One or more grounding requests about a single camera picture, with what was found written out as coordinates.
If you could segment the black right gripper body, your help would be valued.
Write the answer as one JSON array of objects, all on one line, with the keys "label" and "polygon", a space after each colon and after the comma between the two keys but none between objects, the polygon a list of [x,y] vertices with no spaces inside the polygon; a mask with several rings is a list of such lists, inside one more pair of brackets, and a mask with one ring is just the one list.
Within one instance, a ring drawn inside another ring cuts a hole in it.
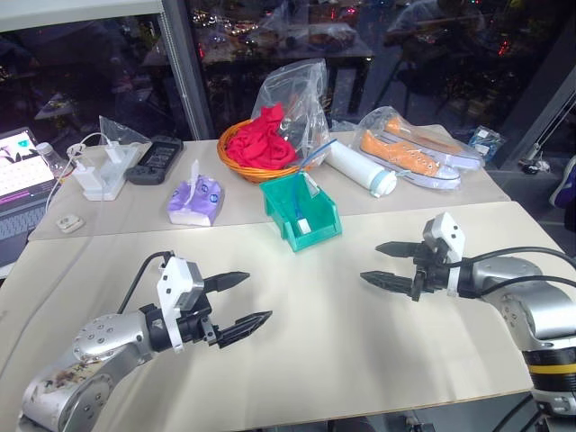
[{"label": "black right gripper body", "polygon": [[418,301],[422,293],[434,293],[447,287],[450,269],[446,266],[448,248],[444,242],[430,247],[427,243],[417,244],[413,264],[416,273],[411,286],[411,299]]}]

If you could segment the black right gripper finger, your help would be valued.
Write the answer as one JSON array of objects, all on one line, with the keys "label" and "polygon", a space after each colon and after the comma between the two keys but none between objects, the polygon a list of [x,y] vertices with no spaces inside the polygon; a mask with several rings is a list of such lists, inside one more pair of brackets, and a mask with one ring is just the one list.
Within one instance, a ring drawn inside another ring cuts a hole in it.
[{"label": "black right gripper finger", "polygon": [[411,295],[412,280],[404,276],[397,276],[383,271],[366,271],[360,277],[369,284],[394,293]]},{"label": "black right gripper finger", "polygon": [[375,250],[389,257],[414,257],[421,244],[415,242],[388,241],[375,247]]}]

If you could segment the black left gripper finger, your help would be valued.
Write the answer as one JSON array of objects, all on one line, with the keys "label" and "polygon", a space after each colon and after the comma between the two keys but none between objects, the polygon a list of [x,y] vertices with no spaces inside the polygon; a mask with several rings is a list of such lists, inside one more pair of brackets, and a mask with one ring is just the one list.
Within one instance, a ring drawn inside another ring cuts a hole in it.
[{"label": "black left gripper finger", "polygon": [[250,273],[232,271],[216,274],[204,279],[204,291],[206,293],[222,292],[232,288],[250,277]]},{"label": "black left gripper finger", "polygon": [[217,331],[217,345],[219,348],[228,347],[241,339],[252,335],[257,329],[262,327],[273,315],[271,310],[255,312],[241,319],[223,330]]}]

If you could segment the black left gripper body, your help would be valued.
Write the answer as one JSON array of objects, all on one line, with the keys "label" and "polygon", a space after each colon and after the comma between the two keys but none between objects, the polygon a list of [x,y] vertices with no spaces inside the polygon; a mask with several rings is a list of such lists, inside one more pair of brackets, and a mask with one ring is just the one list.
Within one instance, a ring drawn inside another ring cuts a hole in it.
[{"label": "black left gripper body", "polygon": [[180,317],[176,323],[184,344],[206,342],[209,346],[223,347],[222,333],[212,324],[211,314],[211,306],[180,310]]}]

